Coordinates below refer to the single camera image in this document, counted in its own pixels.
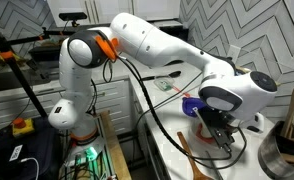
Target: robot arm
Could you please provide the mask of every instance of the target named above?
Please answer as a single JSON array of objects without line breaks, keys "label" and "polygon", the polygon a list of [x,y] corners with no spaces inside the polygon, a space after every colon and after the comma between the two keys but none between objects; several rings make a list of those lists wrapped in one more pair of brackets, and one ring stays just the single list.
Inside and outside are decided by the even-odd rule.
[{"label": "robot arm", "polygon": [[[60,58],[60,83],[69,95],[57,103],[49,116],[49,121],[56,128],[72,128],[77,121],[83,121],[79,114],[81,109],[85,111],[87,108],[87,99],[92,94],[90,68],[101,65],[107,58],[106,54],[113,53],[106,52],[97,37],[103,39],[105,46],[110,46],[110,43],[106,44],[104,40],[116,38],[116,51],[125,52],[149,67],[164,66],[173,60],[194,65],[203,71],[200,98],[209,107],[229,112],[243,121],[254,119],[255,114],[274,99],[277,91],[269,76],[260,72],[235,76],[233,66],[226,61],[168,35],[138,17],[121,13],[114,18],[110,28],[81,31],[64,41]],[[78,99],[73,96],[75,93],[78,93]],[[64,105],[69,105],[73,109],[70,112],[77,114],[70,116],[70,120],[65,119],[65,123],[62,114],[55,113],[59,107],[62,107],[60,111],[66,110]]]}]

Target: kitchen counter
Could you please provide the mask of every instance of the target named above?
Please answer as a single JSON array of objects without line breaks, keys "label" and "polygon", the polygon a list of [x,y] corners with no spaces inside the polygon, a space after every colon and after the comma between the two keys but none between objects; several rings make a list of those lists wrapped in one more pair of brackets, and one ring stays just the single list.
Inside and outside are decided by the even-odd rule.
[{"label": "kitchen counter", "polygon": [[[189,65],[186,63],[181,64],[175,64],[170,65],[166,67],[161,68],[155,68],[150,69],[143,64],[139,63],[136,60],[132,60],[132,62],[136,65],[137,69],[141,73],[142,77],[150,76],[150,75],[164,75],[169,74],[171,72],[180,70],[182,71],[181,76],[178,78],[175,78],[174,85],[178,88],[183,88],[185,85],[187,85],[195,76],[197,76],[200,73],[200,70]],[[93,69],[92,78],[95,81],[96,84],[104,83],[102,80],[102,69],[103,66],[100,66],[98,68]],[[141,88],[139,84],[137,83],[136,79],[130,74],[130,71],[121,64],[120,61],[117,61],[114,63],[113,66],[114,73],[113,73],[113,81],[114,80],[121,80],[129,78],[133,88],[134,92],[136,93],[139,103],[142,106],[143,110],[148,110],[148,106],[145,100],[145,97],[141,91]],[[106,69],[106,77],[109,77],[109,69],[107,67]],[[192,97],[198,97],[198,86],[200,85],[202,80],[202,76],[197,78],[187,89],[189,89],[189,93]],[[165,100],[169,96],[175,94],[176,92],[174,90],[170,90],[167,92],[163,92],[159,90],[153,83],[153,81],[146,81],[145,85],[147,87],[147,90],[149,92],[149,95],[151,97],[151,100],[154,105],[157,103]],[[48,84],[38,85],[34,86],[34,91],[36,94],[41,93],[41,91],[44,91],[46,89],[62,89],[60,87],[60,84],[58,80],[52,81]],[[13,94],[21,94],[23,93],[23,89],[14,89],[14,90],[7,90],[0,92],[0,97],[2,96],[9,96]],[[224,157],[226,156],[224,153],[217,153],[222,152],[219,151],[214,146],[208,146],[206,144],[201,143],[198,139],[195,138],[193,133],[191,133],[191,128],[193,127],[194,119],[186,116],[182,111],[182,98],[178,98],[171,103],[163,106],[162,108],[157,110],[157,114],[165,127],[165,129],[168,131],[170,136],[178,143],[180,144],[180,141],[177,136],[177,132],[181,131],[185,139],[187,140],[187,143],[190,146],[190,149],[192,151],[192,154],[194,156],[201,156],[201,157],[207,157],[205,155],[204,150],[208,150],[212,157]],[[180,153],[162,134],[158,126],[156,125],[154,119],[150,114],[146,115],[146,123],[151,131],[152,137],[154,141],[156,142],[157,148],[160,152],[160,155],[162,157],[163,163],[166,166],[166,170],[170,176],[171,179],[192,179],[192,169],[190,167],[189,161],[186,156],[184,156],[182,153]],[[258,159],[257,159],[257,152],[260,143],[264,139],[264,137],[267,135],[268,131],[273,127],[273,123],[269,121],[268,119],[265,119],[265,130],[262,134],[256,134],[248,130],[243,130],[245,133],[245,136],[247,138],[247,148],[239,160],[234,166],[220,170],[220,173],[222,174],[222,177],[224,179],[269,179],[267,175],[263,172],[263,170],[260,168]],[[233,158],[234,159],[238,153],[240,152],[241,148],[243,147],[243,140],[239,133],[235,133],[233,135],[235,139],[235,143],[232,144],[233,149]],[[231,162],[230,161],[216,161],[216,166],[221,167],[224,165],[227,165]],[[213,177],[214,179],[217,179],[214,175],[214,172],[211,170],[208,170],[204,168],[201,165],[198,165],[198,168],[206,175]]]}]

